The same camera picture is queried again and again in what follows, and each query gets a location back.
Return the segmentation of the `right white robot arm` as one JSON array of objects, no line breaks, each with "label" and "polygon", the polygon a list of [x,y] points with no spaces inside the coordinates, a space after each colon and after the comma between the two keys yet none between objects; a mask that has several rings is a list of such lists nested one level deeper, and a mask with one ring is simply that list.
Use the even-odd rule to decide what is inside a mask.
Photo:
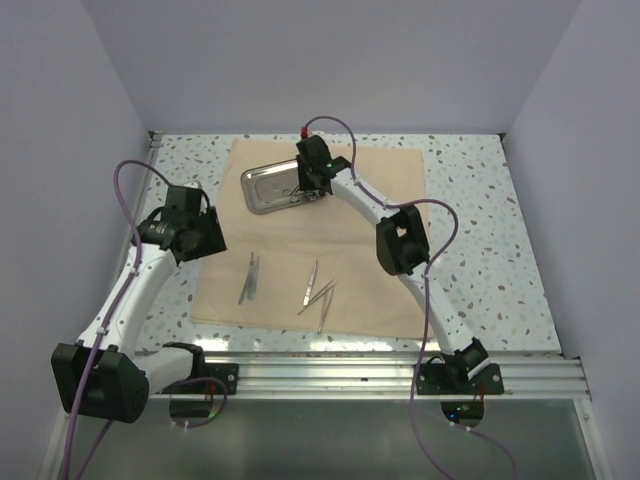
[{"label": "right white robot arm", "polygon": [[458,317],[444,289],[430,278],[436,256],[430,253],[417,206],[424,199],[398,203],[383,196],[355,171],[355,163],[333,157],[318,135],[297,142],[299,187],[346,202],[375,228],[376,257],[382,269],[410,291],[425,314],[425,324],[440,347],[444,377],[451,389],[468,392],[481,380],[489,355]]}]

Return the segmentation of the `steel scissors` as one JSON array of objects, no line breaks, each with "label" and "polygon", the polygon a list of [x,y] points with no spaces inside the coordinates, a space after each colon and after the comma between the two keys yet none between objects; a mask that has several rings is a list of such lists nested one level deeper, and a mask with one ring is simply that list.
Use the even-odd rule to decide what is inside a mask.
[{"label": "steel scissors", "polygon": [[293,189],[284,189],[283,196],[290,203],[310,203],[315,202],[325,196],[321,190],[301,190],[299,186]]}]

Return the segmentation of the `beige cloth wrap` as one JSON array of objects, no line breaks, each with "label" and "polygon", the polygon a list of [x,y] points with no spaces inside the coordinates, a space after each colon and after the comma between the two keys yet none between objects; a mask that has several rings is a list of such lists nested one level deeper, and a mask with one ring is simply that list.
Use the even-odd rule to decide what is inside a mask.
[{"label": "beige cloth wrap", "polygon": [[[322,333],[417,339],[423,313],[408,289],[379,265],[375,229],[346,202],[328,195],[297,207],[255,215],[240,176],[294,158],[291,143],[233,142],[216,208],[227,250],[202,261],[191,318],[196,323],[317,332],[322,298],[300,315],[318,259],[313,297],[336,286]],[[251,252],[260,256],[255,299],[238,299]]]}]

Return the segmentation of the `steel tweezers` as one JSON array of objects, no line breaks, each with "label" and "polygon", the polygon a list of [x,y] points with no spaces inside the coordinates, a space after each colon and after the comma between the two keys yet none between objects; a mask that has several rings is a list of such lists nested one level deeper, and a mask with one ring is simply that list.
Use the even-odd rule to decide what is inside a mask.
[{"label": "steel tweezers", "polygon": [[315,278],[316,278],[316,274],[317,274],[318,263],[319,263],[318,259],[316,259],[315,262],[314,262],[314,265],[313,265],[313,267],[311,269],[311,273],[310,273],[310,276],[309,276],[309,280],[307,282],[307,286],[306,286],[306,289],[305,289],[305,294],[304,294],[303,301],[302,301],[303,307],[306,307],[310,302],[311,293],[312,293],[312,290],[313,290],[313,287],[314,287]]},{"label": "steel tweezers", "polygon": [[328,316],[328,311],[331,306],[331,302],[334,295],[334,289],[336,284],[332,283],[326,292],[322,295],[322,306],[321,306],[321,314],[319,319],[319,324],[317,328],[317,333],[320,334],[323,330],[324,324],[326,322],[326,318]]},{"label": "steel tweezers", "polygon": [[329,291],[333,287],[335,287],[335,285],[336,285],[336,282],[333,280],[328,282],[323,288],[321,288],[320,291],[318,291],[313,297],[309,299],[308,303],[302,307],[302,309],[297,313],[297,315],[300,315],[302,312],[308,309],[311,305],[313,305],[315,302],[317,302],[322,297],[324,297],[327,293],[329,293]]}]

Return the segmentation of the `steel instrument tray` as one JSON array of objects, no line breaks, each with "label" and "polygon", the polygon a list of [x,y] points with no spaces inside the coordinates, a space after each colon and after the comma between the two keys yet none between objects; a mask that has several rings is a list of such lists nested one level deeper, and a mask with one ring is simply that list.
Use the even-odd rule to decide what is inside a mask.
[{"label": "steel instrument tray", "polygon": [[299,186],[295,160],[246,170],[240,176],[240,183],[247,208],[255,215],[265,215],[307,204],[293,204],[283,196],[284,189]]}]

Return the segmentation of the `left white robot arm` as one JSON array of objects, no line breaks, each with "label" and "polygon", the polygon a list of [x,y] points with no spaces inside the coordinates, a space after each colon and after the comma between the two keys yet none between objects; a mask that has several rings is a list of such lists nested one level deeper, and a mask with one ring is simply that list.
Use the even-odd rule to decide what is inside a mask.
[{"label": "left white robot arm", "polygon": [[51,357],[56,386],[69,413],[123,423],[142,414],[150,396],[175,384],[201,390],[208,379],[201,347],[169,342],[134,357],[144,321],[177,268],[225,251],[216,208],[197,182],[171,185],[165,202],[139,225],[107,300],[72,344]]}]

